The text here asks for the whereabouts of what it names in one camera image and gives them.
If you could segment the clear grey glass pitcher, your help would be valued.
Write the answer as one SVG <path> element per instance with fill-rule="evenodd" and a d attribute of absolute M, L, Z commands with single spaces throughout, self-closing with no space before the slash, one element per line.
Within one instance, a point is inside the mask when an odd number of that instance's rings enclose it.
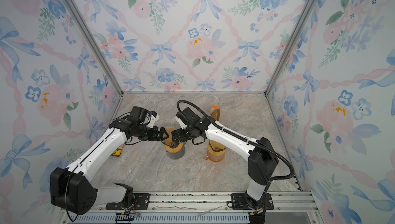
<path fill-rule="evenodd" d="M 172 160 L 178 160 L 178 159 L 182 158 L 185 155 L 185 151 L 184 150 L 180 150 L 180 151 L 175 152 L 175 153 L 166 152 L 166 155 Z"/>

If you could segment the orange coffee filter packet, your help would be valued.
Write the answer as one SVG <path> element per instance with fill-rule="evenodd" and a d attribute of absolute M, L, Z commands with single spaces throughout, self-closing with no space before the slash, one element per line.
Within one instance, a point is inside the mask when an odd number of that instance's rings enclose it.
<path fill-rule="evenodd" d="M 216 121 L 220 120 L 220 107 L 212 106 L 209 112 L 210 117 L 214 118 Z"/>

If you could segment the orange glass carafe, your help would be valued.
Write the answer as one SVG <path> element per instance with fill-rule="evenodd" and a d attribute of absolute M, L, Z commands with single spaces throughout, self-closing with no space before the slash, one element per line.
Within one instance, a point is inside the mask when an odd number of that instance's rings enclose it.
<path fill-rule="evenodd" d="M 226 153 L 226 148 L 214 148 L 212 149 L 210 146 L 207 147 L 207 153 L 204 157 L 205 160 L 210 160 L 212 162 L 220 162 L 224 159 Z"/>

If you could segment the clear grey glass dripper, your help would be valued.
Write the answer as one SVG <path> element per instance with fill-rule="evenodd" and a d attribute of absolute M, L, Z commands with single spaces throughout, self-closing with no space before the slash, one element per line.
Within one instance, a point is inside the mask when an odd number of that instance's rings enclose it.
<path fill-rule="evenodd" d="M 171 153 L 180 151 L 183 148 L 183 144 L 173 141 L 171 131 L 166 131 L 166 133 L 168 136 L 163 140 L 163 145 L 165 146 L 166 151 Z"/>

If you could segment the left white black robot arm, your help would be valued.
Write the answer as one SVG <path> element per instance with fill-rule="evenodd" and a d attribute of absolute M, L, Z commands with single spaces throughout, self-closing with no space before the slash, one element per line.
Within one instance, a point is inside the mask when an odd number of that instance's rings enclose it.
<path fill-rule="evenodd" d="M 121 145 L 132 145 L 132 139 L 164 141 L 169 137 L 165 128 L 155 126 L 159 115 L 155 111 L 134 106 L 116 118 L 104 135 L 76 161 L 66 168 L 56 168 L 49 177 L 50 202 L 76 215 L 87 213 L 92 207 L 113 203 L 122 209 L 135 204 L 133 188 L 124 183 L 96 188 L 91 181 L 100 167 Z"/>

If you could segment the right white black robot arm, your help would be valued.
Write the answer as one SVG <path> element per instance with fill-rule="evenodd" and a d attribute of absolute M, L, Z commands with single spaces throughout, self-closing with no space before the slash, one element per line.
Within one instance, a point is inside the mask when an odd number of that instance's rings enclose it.
<path fill-rule="evenodd" d="M 279 163 L 270 141 L 264 137 L 257 140 L 243 136 L 208 115 L 200 117 L 189 107 L 178 111 L 176 120 L 181 128 L 172 132 L 174 143 L 197 138 L 215 141 L 247 161 L 250 184 L 245 193 L 246 205 L 254 210 L 262 209 L 268 191 L 266 187 Z"/>

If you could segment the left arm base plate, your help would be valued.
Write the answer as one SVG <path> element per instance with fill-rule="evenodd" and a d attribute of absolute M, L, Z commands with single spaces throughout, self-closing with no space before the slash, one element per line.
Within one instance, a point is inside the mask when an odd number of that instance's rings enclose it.
<path fill-rule="evenodd" d="M 150 202 L 149 193 L 134 193 L 132 205 L 127 208 L 122 203 L 108 203 L 106 210 L 147 210 Z"/>

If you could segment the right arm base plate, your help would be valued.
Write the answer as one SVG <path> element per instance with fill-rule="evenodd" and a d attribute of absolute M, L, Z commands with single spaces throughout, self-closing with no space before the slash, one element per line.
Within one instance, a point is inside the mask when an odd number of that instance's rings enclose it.
<path fill-rule="evenodd" d="M 263 197 L 260 200 L 254 200 L 250 198 L 246 193 L 232 193 L 230 195 L 230 207 L 233 210 L 261 210 L 265 205 L 266 210 L 274 210 L 274 204 L 272 197 L 269 193 L 266 193 L 265 200 Z"/>

